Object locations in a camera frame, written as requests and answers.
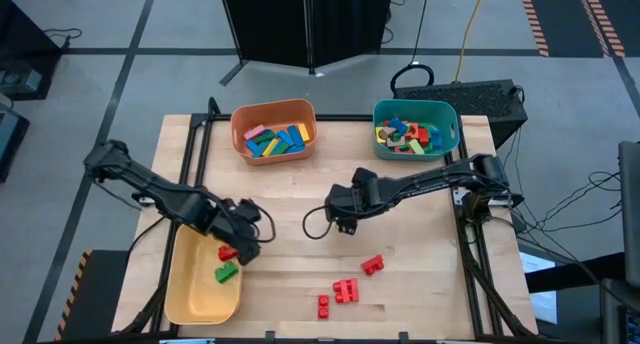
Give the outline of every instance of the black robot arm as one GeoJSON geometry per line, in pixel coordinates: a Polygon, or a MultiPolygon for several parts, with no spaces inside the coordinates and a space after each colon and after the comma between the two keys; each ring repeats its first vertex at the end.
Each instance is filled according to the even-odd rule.
{"type": "Polygon", "coordinates": [[[171,183],[132,160],[125,143],[115,140],[96,146],[84,160],[87,174],[99,182],[122,180],[153,199],[158,211],[170,220],[189,225],[201,234],[213,234],[238,250],[245,265],[260,254],[254,230],[260,211],[251,200],[238,205],[220,199],[206,188],[171,183]]]}
{"type": "MultiPolygon", "coordinates": [[[[489,201],[505,199],[509,189],[500,160],[484,154],[399,179],[379,178],[374,172],[358,168],[351,183],[350,188],[334,184],[325,199],[327,221],[335,221],[340,232],[351,235],[356,232],[358,220],[380,215],[405,198],[461,187],[469,193],[482,193],[483,200],[489,201]]],[[[514,195],[511,200],[515,206],[521,197],[514,195]]]]}

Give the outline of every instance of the wooden tabletop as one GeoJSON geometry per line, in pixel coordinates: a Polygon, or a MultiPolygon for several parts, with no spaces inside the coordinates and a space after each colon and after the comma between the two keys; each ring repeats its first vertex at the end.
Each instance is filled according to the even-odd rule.
{"type": "MultiPolygon", "coordinates": [[[[469,155],[495,154],[487,118],[462,121],[469,155]]],[[[188,124],[187,115],[164,118],[152,169],[171,181],[178,181],[188,124]]],[[[231,319],[215,326],[181,326],[180,335],[246,338],[273,330],[278,338],[393,339],[407,331],[414,339],[473,338],[448,190],[404,200],[384,215],[363,220],[355,236],[332,230],[312,241],[301,229],[303,215],[323,204],[333,183],[349,186],[357,167],[399,177],[444,162],[378,159],[370,123],[318,122],[317,128],[310,158],[253,167],[234,152],[229,122],[214,123],[204,184],[220,197],[252,198],[275,219],[277,239],[262,245],[261,255],[244,268],[240,307],[231,319]],[[385,268],[366,277],[359,264],[376,254],[384,256],[385,268]],[[317,320],[317,295],[332,294],[334,281],[351,277],[359,278],[360,302],[332,300],[330,319],[317,320]]],[[[197,157],[200,138],[196,143],[197,157]]],[[[196,163],[194,158],[191,181],[196,163]]],[[[504,209],[493,215],[510,219],[504,209]]],[[[137,234],[157,218],[154,209],[144,210],[137,234]]],[[[312,234],[326,226],[321,213],[308,224],[312,234]]],[[[158,285],[168,228],[151,231],[131,255],[113,330],[129,324],[158,285]]],[[[262,232],[267,236],[268,228],[262,232]]],[[[496,221],[485,224],[484,232],[496,289],[524,325],[537,332],[513,228],[496,221]]],[[[491,333],[486,298],[477,287],[484,331],[491,333]]],[[[163,325],[168,326],[166,318],[163,325]]]]}

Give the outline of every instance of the metal leg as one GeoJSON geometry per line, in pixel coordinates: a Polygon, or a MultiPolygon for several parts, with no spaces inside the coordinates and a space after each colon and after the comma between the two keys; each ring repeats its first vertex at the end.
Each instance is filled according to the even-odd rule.
{"type": "MultiPolygon", "coordinates": [[[[593,275],[602,279],[625,280],[624,253],[583,261],[593,275]]],[[[595,284],[578,264],[567,264],[525,275],[529,293],[540,293],[595,284]]]]}

